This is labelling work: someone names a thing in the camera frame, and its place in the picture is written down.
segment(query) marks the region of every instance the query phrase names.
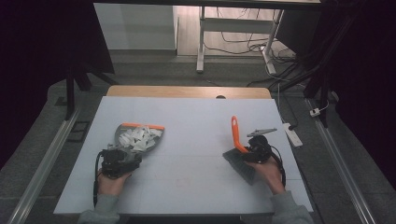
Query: white tabletop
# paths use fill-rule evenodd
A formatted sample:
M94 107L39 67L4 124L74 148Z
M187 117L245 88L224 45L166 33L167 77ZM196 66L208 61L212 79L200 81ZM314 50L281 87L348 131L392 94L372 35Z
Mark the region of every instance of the white tabletop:
M250 186L222 157L233 148L231 117L237 116L240 142L256 129L279 149L288 190L297 204L313 211L274 100L104 97L55 214L93 209L96 155L114 144L123 122L165 127L163 139L144 155L127 180L118 211L128 215L255 214L273 211L271 191L259 178Z

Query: wooden floor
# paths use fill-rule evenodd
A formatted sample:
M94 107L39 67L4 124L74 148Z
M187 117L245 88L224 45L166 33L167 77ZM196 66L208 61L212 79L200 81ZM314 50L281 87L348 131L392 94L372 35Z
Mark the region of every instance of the wooden floor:
M194 56L197 55L199 44L199 7L177 7L178 15L178 33L177 33L177 55L179 56ZM270 21L273 18L274 11L272 9L256 9L256 8L231 8L219 7L219 12L216 7L206 7L206 18L227 18L227 19L246 19L246 20L266 20ZM260 34L237 34L237 33L222 33L222 32L205 32L204 42L207 48L205 55L211 56L258 56L262 55L258 49L255 52L248 52L240 54L240 52L249 51L249 46L265 44L268 35ZM227 42L227 41L245 41L245 42ZM236 54L223 52L222 49ZM273 50L279 52L286 49L280 42L274 42ZM291 50L282 51L282 56L290 56Z

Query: wall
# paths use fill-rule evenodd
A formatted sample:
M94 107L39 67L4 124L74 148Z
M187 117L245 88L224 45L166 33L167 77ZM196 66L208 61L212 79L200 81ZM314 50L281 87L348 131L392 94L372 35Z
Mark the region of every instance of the wall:
M176 7L123 4L94 6L108 49L177 48Z

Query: gray tool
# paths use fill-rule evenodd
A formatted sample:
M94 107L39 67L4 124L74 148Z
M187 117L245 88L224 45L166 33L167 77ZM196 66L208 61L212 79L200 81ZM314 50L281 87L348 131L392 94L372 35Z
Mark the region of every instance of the gray tool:
M258 135L263 135L265 133L271 133L271 132L274 132L276 130L277 130L276 128L273 128L273 129L260 129L260 130L254 131L253 133L249 133L247 135L247 137L254 137L254 136L258 136Z

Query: black brush bristles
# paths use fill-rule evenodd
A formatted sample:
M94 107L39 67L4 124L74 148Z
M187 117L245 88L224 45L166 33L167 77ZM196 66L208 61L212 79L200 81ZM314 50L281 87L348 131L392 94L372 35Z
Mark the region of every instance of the black brush bristles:
M247 165L243 159L241 152L234 148L223 153L223 157L228 161L235 171L240 174L249 185L253 185L254 175L256 171L253 167Z

